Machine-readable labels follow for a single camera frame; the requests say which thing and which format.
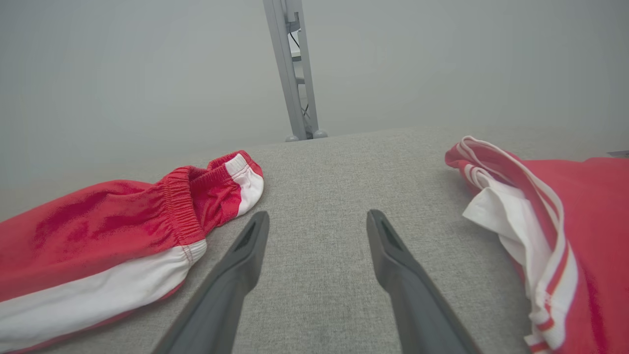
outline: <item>clothing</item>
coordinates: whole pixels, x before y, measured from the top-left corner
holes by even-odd
[[[0,353],[34,349],[173,294],[205,236],[264,188],[244,151],[159,182],[110,181],[0,223]]]
[[[473,137],[445,155],[476,194],[531,299],[534,353],[628,353],[629,161],[522,161]]]

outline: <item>gray tablecloth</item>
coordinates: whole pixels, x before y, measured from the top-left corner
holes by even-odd
[[[208,252],[171,298],[42,353],[148,353],[249,217],[270,215],[257,287],[247,296],[234,353],[396,353],[388,294],[374,276],[368,209],[383,211],[485,354],[528,353],[529,302],[495,234],[461,217],[471,199],[445,151],[473,135],[523,159],[601,156],[594,143],[559,129],[411,128],[247,149],[265,189],[248,214],[208,235]],[[10,217],[111,178],[157,181],[180,164],[205,167],[218,154],[191,154],[4,193]]]

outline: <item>gray wall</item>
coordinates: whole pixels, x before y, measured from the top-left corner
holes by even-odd
[[[262,0],[0,2],[0,186],[290,133]]]
[[[319,124],[332,135],[562,125],[629,149],[629,1],[303,5]]]

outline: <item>metal frame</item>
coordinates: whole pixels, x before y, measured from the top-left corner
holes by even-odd
[[[312,72],[310,69],[310,58],[308,56],[308,40],[306,39],[306,26],[304,23],[303,7],[301,0],[262,0],[264,11],[267,15],[271,42],[277,61],[280,82],[284,91],[288,117],[291,122],[292,134],[299,140],[306,140],[306,126],[304,115],[299,100],[298,79],[295,77],[295,68],[291,57],[291,49],[288,42],[288,28],[301,28],[298,32],[299,50],[304,69],[304,79],[299,83],[306,85],[306,96],[308,97],[308,116],[310,120],[310,131],[319,130],[317,121],[315,93],[313,91]]]

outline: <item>round gray knob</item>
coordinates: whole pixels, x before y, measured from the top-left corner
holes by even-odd
[[[327,137],[328,137],[328,132],[322,129],[319,129],[313,133],[313,139],[327,138]]]

